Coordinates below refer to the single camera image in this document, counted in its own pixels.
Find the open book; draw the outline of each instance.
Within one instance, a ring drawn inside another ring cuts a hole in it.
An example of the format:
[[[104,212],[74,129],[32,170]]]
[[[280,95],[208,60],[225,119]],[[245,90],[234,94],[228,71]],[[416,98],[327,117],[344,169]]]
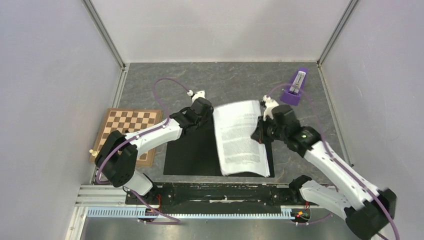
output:
[[[243,172],[270,176],[265,145],[251,139],[260,115],[261,107],[257,100],[214,108],[216,147],[223,176]]]

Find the white wall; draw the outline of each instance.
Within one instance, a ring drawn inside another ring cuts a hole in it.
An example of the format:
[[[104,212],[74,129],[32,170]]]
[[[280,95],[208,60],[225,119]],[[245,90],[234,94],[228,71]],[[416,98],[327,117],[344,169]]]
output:
[[[119,68],[79,0],[2,0],[0,29],[0,239],[64,239]]]
[[[349,0],[92,0],[126,62],[316,61]]]
[[[360,1],[323,64],[355,169],[397,194],[402,239],[424,234],[423,11],[423,1]]]

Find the metal base frame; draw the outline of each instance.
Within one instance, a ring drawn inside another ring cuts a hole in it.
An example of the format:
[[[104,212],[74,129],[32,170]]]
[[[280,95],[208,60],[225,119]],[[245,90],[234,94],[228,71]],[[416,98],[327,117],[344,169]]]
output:
[[[109,185],[82,185],[76,198],[66,240],[80,240],[87,218],[157,218],[146,214],[145,205],[126,205],[127,194],[122,188]],[[281,213],[263,214],[170,214],[180,219],[293,219],[292,209],[303,209],[303,205],[282,205]]]

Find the cable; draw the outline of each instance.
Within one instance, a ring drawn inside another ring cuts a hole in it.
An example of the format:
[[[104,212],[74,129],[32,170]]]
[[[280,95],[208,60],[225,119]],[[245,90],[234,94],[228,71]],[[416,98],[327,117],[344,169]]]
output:
[[[157,210],[161,210],[161,207],[162,207],[162,199],[161,199],[161,195],[160,194],[158,194],[157,196],[156,196],[156,198],[157,198],[157,200],[159,201],[159,207],[157,207]]]
[[[138,200],[140,200],[141,203],[143,203],[144,205],[146,205],[146,207],[148,207],[149,209],[151,209],[153,212],[155,212],[156,214],[159,214],[167,219],[170,220],[174,220],[174,221],[160,221],[160,222],[155,222],[155,221],[147,221],[145,222],[146,224],[152,224],[152,225],[176,225],[176,224],[180,224],[181,220],[179,220],[178,218],[172,217],[170,215],[166,215],[165,213],[162,213],[156,209],[154,209],[153,207],[151,207],[136,191],[134,190],[129,190],[132,194],[134,194]]]
[[[336,185],[332,184],[332,183],[327,184],[325,187],[328,188],[330,186],[334,186],[335,187],[335,190],[337,192],[339,192],[339,188]],[[317,224],[317,223],[323,222],[324,220],[329,219],[332,216],[333,216],[333,214],[330,212],[329,214],[327,214],[325,217],[323,217],[321,219],[318,219],[318,220],[315,220],[315,221],[311,221],[311,222],[298,222],[298,223],[296,223],[296,226],[297,225],[308,226],[308,225],[311,225],[311,224]]]
[[[389,240],[387,237],[383,236],[381,233],[377,232],[377,236],[379,236],[383,240]]]
[[[165,121],[165,123],[163,124],[164,126],[166,126],[169,122],[170,122],[170,113],[169,113],[169,111],[168,111],[168,108],[165,106],[165,104],[159,99],[159,97],[158,97],[158,95],[156,94],[156,84],[158,84],[159,82],[161,82],[161,81],[163,81],[163,80],[169,80],[169,81],[173,81],[173,82],[175,82],[175,83],[177,83],[177,84],[179,84],[181,87],[183,87],[187,92],[189,92],[190,90],[184,85],[184,84],[182,84],[181,82],[179,82],[177,79],[175,79],[175,78],[172,78],[172,77],[162,77],[162,78],[159,78],[159,79],[157,79],[156,80],[156,82],[154,82],[154,84],[153,84],[153,87],[151,88],[151,91],[153,92],[153,96],[154,96],[154,98],[156,99],[156,101],[159,103],[159,105],[163,108],[163,110],[165,111],[165,114],[166,114],[166,121]],[[109,181],[108,180],[105,180],[105,181],[102,181],[102,180],[100,180],[100,174],[103,172],[103,168],[105,168],[105,165],[108,163],[108,161],[109,161],[109,159],[111,159],[111,157],[119,150],[119,149],[121,149],[123,146],[125,146],[127,143],[129,143],[129,142],[131,142],[131,141],[133,141],[133,140],[136,140],[137,138],[139,138],[139,137],[141,137],[141,136],[143,136],[143,135],[146,135],[146,134],[149,134],[149,133],[151,133],[151,132],[154,132],[154,131],[156,131],[156,130],[159,130],[159,129],[162,129],[163,127],[162,127],[162,125],[160,125],[160,126],[157,126],[157,127],[154,127],[154,128],[152,128],[152,129],[149,129],[149,130],[147,130],[147,131],[144,131],[144,132],[142,132],[142,133],[140,133],[140,134],[138,134],[138,135],[135,135],[135,136],[133,136],[133,137],[131,137],[131,138],[129,138],[129,139],[127,139],[127,140],[125,140],[124,142],[122,142],[121,144],[119,144],[115,149],[113,149],[110,153],[109,153],[109,155],[107,155],[107,157],[103,160],[103,162],[101,163],[101,165],[100,165],[100,167],[98,168],[98,172],[97,172],[97,175],[95,176],[95,181],[96,181],[96,183],[98,183],[98,184],[108,184],[109,183]]]
[[[306,218],[306,217],[303,217],[302,215],[299,215],[299,218],[301,218],[301,219],[303,219],[303,220],[306,220],[306,221],[309,221],[309,219],[310,218]]]
[[[157,126],[157,127],[154,127],[154,128],[152,128],[152,129],[149,129],[149,130],[146,130],[146,131],[144,131],[144,132],[141,132],[140,134],[138,134],[138,135],[135,135],[135,136],[133,136],[133,137],[131,137],[131,138],[129,138],[129,139],[127,139],[127,140],[125,140],[124,142],[122,142],[121,144],[119,144],[115,149],[113,149],[110,153],[109,153],[109,155],[107,155],[107,157],[103,160],[103,162],[101,163],[101,165],[100,165],[100,167],[98,168],[98,172],[97,172],[97,175],[96,175],[96,177],[95,177],[95,181],[98,183],[98,184],[108,184],[110,181],[108,181],[108,180],[106,180],[106,181],[101,181],[100,180],[100,175],[101,175],[101,173],[103,172],[103,168],[105,167],[105,165],[106,165],[106,163],[108,163],[108,161],[109,161],[109,159],[111,159],[111,157],[119,150],[119,149],[121,149],[123,146],[125,146],[127,143],[129,143],[129,142],[131,142],[131,141],[133,141],[133,140],[135,140],[135,139],[137,139],[138,137],[141,137],[141,136],[143,136],[143,135],[146,135],[146,134],[148,134],[148,133],[152,133],[152,132],[154,132],[154,131],[156,131],[156,130],[159,130],[159,129],[162,129],[163,128],[163,126],[166,126],[169,122],[170,122],[170,113],[169,113],[169,111],[168,111],[168,108],[165,106],[165,104],[159,99],[159,97],[158,97],[158,95],[156,94],[156,84],[158,84],[159,82],[161,82],[161,81],[163,81],[163,80],[169,80],[169,81],[173,81],[173,82],[175,82],[175,83],[177,83],[177,84],[179,84],[181,87],[183,87],[186,91],[187,91],[187,93],[190,93],[190,91],[191,90],[189,90],[184,84],[182,84],[181,82],[179,82],[177,79],[175,79],[175,78],[172,78],[172,77],[162,77],[162,78],[159,78],[159,79],[157,79],[155,82],[154,82],[154,84],[153,84],[153,86],[152,86],[152,88],[151,88],[151,91],[153,92],[153,96],[154,96],[154,98],[156,99],[156,101],[159,103],[159,105],[163,108],[163,110],[165,111],[165,114],[166,114],[166,120],[165,120],[165,122],[163,123],[163,125],[160,125],[160,126]],[[142,202],[144,205],[146,205],[148,208],[150,208],[153,212],[155,212],[155,213],[157,213],[157,214],[159,214],[159,215],[161,215],[161,216],[164,216],[164,217],[166,217],[166,218],[168,218],[168,219],[171,219],[171,220],[174,220],[174,221],[170,221],[170,222],[146,222],[146,224],[153,224],[153,225],[175,225],[175,224],[180,224],[181,223],[181,221],[179,220],[179,219],[177,219],[177,218],[174,218],[174,217],[171,217],[171,216],[169,216],[169,215],[166,215],[166,214],[164,214],[164,213],[162,213],[162,212],[160,212],[160,211],[158,211],[158,210],[156,210],[156,209],[154,209],[153,207],[151,207],[136,191],[134,191],[134,190],[132,190],[132,189],[130,189],[130,191],[138,198],[138,200],[140,200],[140,202]]]
[[[280,85],[277,85],[276,87],[274,87],[267,96],[271,96],[271,94],[277,90],[277,89],[281,89],[283,87],[287,87],[287,86],[291,86],[290,83],[283,83]],[[368,192],[368,194],[372,197],[372,199],[374,199],[374,201],[378,204],[378,206],[381,208],[381,210],[383,211],[384,215],[386,216],[388,222],[391,225],[391,228],[393,229],[394,232],[394,236],[396,238],[396,240],[400,240],[401,237],[399,235],[398,232],[398,228],[395,225],[395,222],[393,221],[392,217],[390,216],[389,212],[387,211],[387,209],[384,207],[383,203],[377,198],[376,195],[374,195],[374,193],[368,189],[367,186],[365,186],[365,184],[359,179],[357,178],[357,176],[355,176],[355,174],[353,174],[347,167],[345,167],[337,158],[334,157],[334,155],[331,153],[330,148],[326,142],[326,137],[324,135],[324,131],[323,131],[323,127],[321,125],[320,119],[317,115],[317,111],[316,108],[314,106],[314,102],[312,101],[312,99],[306,94],[305,91],[303,91],[302,89],[299,88],[299,91],[305,95],[307,101],[309,102],[309,104],[312,107],[312,112],[313,114],[316,116],[316,124],[318,125],[318,130],[319,133],[321,134],[321,140],[322,143],[324,145],[324,149],[327,151],[328,155],[330,156],[331,159],[333,159],[333,161],[341,168],[343,169],[350,177],[352,177],[364,190],[366,190]],[[379,234],[379,236],[383,239],[387,239],[385,236]]]

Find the gray mottled surface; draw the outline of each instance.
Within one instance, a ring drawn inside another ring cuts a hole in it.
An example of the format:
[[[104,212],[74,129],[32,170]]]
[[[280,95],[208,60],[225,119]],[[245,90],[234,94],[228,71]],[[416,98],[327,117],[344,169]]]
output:
[[[307,67],[304,90],[322,122],[327,141],[342,156],[342,150],[324,93],[324,88],[313,62],[201,62],[201,63],[131,63],[120,100],[120,108],[160,109],[152,94],[152,85],[158,77],[178,77],[194,92],[205,90],[206,98],[214,105],[261,99],[273,87],[287,83],[299,67]],[[191,105],[191,99],[182,87],[170,81],[157,85],[157,94],[168,106],[170,113]],[[280,92],[273,97],[279,99]],[[302,125],[317,127],[311,105],[303,97],[293,107]],[[300,175],[308,175],[319,183],[328,183],[316,167],[290,151],[282,142],[273,142],[275,177],[218,177],[163,175],[166,145],[156,148],[153,166],[139,168],[155,182],[227,182],[227,183],[283,183],[288,184]]]

